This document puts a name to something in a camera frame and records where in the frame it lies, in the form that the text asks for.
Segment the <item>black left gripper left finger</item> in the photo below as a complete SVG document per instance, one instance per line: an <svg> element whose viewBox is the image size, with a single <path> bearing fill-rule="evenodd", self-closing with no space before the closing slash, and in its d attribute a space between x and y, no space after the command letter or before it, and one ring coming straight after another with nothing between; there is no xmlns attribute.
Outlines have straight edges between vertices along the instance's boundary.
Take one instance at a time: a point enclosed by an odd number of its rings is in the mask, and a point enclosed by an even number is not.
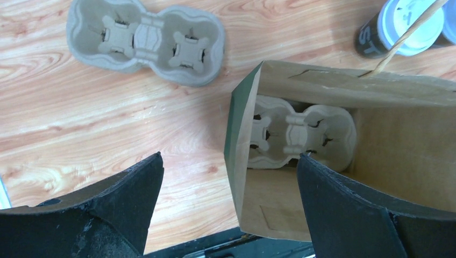
<svg viewBox="0 0 456 258"><path fill-rule="evenodd" d="M142 257L161 189L155 153L37 206L1 211L1 257Z"/></svg>

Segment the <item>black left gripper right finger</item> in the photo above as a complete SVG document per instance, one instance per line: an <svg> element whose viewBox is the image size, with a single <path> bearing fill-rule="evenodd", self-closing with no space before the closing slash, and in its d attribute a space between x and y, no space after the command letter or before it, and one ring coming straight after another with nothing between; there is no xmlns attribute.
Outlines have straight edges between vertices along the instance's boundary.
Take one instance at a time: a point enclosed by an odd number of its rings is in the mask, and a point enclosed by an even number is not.
<svg viewBox="0 0 456 258"><path fill-rule="evenodd" d="M297 182L317 257L455 257L455 213L415 204L308 154Z"/></svg>

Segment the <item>single pulp cup carrier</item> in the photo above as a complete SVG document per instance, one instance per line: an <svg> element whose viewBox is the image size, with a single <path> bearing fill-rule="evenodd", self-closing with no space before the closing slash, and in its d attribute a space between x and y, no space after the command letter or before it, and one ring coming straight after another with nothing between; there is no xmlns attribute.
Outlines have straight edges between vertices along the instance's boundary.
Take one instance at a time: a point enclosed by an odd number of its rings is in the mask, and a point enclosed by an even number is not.
<svg viewBox="0 0 456 258"><path fill-rule="evenodd" d="M301 154L341 172L353 160L357 132L342 107L311 105L297 112L282 99L258 95L255 102L250 169L279 169Z"/></svg>

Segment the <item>green paper bag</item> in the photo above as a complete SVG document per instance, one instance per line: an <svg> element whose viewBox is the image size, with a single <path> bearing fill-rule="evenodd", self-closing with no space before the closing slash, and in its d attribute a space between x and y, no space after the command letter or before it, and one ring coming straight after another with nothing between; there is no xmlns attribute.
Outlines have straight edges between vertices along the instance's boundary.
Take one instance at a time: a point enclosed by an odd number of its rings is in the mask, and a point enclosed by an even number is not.
<svg viewBox="0 0 456 258"><path fill-rule="evenodd" d="M317 104L347 110L357 143L352 162L338 173L399 199L455 210L455 83L422 75L361 74L265 61L235 88L224 155L244 232L311 239L298 190L298 159L279 169L247 166L258 95L282 98L297 112Z"/></svg>

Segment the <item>white single cup lid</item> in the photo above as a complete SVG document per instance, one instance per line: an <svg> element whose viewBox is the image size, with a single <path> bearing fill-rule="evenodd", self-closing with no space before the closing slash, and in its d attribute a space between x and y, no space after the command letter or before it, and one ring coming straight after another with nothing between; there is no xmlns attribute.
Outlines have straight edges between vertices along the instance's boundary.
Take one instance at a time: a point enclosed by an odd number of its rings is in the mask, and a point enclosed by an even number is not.
<svg viewBox="0 0 456 258"><path fill-rule="evenodd" d="M442 46L455 45L455 0L449 0L443 6L444 26L438 42Z"/></svg>

